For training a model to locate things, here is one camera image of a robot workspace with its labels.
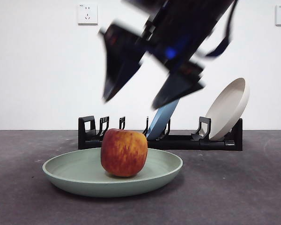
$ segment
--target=plate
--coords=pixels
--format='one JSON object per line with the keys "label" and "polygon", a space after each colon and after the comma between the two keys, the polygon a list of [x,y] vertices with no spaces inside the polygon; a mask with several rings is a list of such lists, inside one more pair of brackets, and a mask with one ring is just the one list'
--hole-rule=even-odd
{"label": "plate", "polygon": [[101,148],[69,152],[43,165],[49,181],[67,192],[91,197],[122,197],[158,189],[179,173],[182,159],[170,152],[148,149],[143,169],[130,178],[115,177],[101,166]]}
{"label": "plate", "polygon": [[[244,78],[231,82],[216,98],[205,117],[211,118],[209,139],[221,140],[237,123],[249,101],[250,88]],[[200,135],[207,126],[202,124]]]}
{"label": "plate", "polygon": [[148,129],[146,138],[147,140],[155,140],[160,136],[164,128],[167,126],[172,114],[174,113],[179,99],[160,107],[152,120],[152,123]]}

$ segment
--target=red apple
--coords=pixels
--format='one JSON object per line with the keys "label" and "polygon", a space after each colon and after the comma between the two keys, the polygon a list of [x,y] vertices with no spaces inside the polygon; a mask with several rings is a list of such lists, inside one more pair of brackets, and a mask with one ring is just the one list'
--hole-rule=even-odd
{"label": "red apple", "polygon": [[121,129],[107,130],[101,147],[101,165],[119,177],[130,177],[142,170],[148,142],[144,134]]}

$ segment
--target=green plate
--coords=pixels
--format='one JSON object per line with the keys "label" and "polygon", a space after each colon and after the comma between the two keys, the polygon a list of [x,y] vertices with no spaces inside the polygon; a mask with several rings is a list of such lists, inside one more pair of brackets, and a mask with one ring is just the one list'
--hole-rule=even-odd
{"label": "green plate", "polygon": [[148,149],[143,169],[129,178],[108,174],[101,166],[100,148],[69,152],[49,159],[43,171],[52,184],[67,192],[91,197],[122,197],[158,189],[171,182],[182,167],[172,153]]}

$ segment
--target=concrete floor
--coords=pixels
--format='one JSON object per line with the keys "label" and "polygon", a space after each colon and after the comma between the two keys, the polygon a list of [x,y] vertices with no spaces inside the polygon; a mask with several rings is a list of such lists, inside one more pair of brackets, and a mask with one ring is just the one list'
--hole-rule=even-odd
{"label": "concrete floor", "polygon": [[168,185],[100,199],[53,186],[51,157],[77,131],[0,131],[0,225],[281,225],[281,131],[244,131],[244,150],[171,150],[184,165]]}

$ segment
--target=black dish rack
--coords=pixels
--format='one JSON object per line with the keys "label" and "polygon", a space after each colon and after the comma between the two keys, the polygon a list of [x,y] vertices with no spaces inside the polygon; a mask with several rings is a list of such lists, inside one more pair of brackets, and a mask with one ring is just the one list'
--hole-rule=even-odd
{"label": "black dish rack", "polygon": [[[90,130],[85,129],[85,123],[90,122]],[[207,132],[204,136],[199,135],[202,123],[207,124]],[[200,117],[198,129],[189,135],[170,135],[170,120],[160,136],[155,140],[148,141],[148,147],[160,150],[243,150],[243,120],[239,119],[232,130],[228,132],[223,140],[211,141],[209,134],[212,123],[210,118]],[[80,117],[78,119],[78,149],[99,148],[105,132],[109,128],[109,116],[100,118],[100,128],[96,130],[94,116]],[[119,119],[119,129],[125,129],[125,117]],[[148,117],[145,130],[148,132]]]}

